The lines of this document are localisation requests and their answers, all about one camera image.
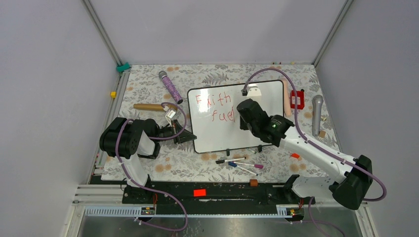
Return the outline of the white whiteboard black frame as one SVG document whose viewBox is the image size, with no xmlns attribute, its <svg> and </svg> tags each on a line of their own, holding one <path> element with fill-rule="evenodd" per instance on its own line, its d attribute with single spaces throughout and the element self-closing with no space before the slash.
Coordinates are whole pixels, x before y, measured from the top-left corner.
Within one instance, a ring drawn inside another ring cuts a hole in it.
<svg viewBox="0 0 419 237">
<path fill-rule="evenodd" d="M 240 129 L 240 116 L 237 106 L 248 99 L 243 96 L 242 84 L 194 88 L 187 92 L 194 150 L 197 153 L 209 153 L 236 150 L 250 147 L 270 146 L 254 137 L 250 131 Z M 283 115 L 284 86 L 280 80 L 250 83 L 248 89 L 257 87 L 260 96 L 256 96 L 259 105 L 268 115 Z"/>
</svg>

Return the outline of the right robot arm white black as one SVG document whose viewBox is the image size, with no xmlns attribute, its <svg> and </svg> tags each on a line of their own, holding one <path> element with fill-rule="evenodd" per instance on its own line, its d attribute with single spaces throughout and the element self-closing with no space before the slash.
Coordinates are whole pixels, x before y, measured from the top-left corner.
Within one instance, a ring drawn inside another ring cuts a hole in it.
<svg viewBox="0 0 419 237">
<path fill-rule="evenodd" d="M 269 116 L 252 99 L 239 103 L 241 122 L 250 133 L 264 143 L 296 153 L 325 173 L 323 180 L 310 182 L 293 176 L 283 190 L 284 199 L 296 203 L 305 197 L 333 198 L 342 206 L 357 210 L 372 182 L 372 161 L 364 155 L 355 158 L 336 151 L 303 133 L 297 125 L 281 116 Z"/>
</svg>

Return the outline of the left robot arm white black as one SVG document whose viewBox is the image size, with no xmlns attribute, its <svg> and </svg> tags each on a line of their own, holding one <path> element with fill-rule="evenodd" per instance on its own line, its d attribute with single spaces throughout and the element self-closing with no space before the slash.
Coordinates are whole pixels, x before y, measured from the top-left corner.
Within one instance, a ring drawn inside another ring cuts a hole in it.
<svg viewBox="0 0 419 237">
<path fill-rule="evenodd" d="M 194 141 L 197 136 L 185 129 L 178 120 L 159 126 L 153 119 L 126 119 L 117 117 L 103 131 L 99 148 L 119 162 L 127 184 L 136 187 L 134 196 L 142 203 L 153 198 L 151 179 L 140 162 L 156 159 L 161 141 L 173 140 L 175 144 Z"/>
</svg>

